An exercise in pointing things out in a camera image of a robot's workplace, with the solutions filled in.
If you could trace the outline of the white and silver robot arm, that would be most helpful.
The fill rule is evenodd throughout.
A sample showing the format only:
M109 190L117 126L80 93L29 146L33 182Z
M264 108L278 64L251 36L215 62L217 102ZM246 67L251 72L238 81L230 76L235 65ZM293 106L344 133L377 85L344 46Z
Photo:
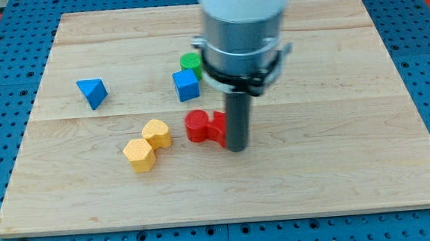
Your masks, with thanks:
M202 29L192 45L201 52L210 85L225 93L260 96L282 72L291 46L281 46L287 0L199 0Z

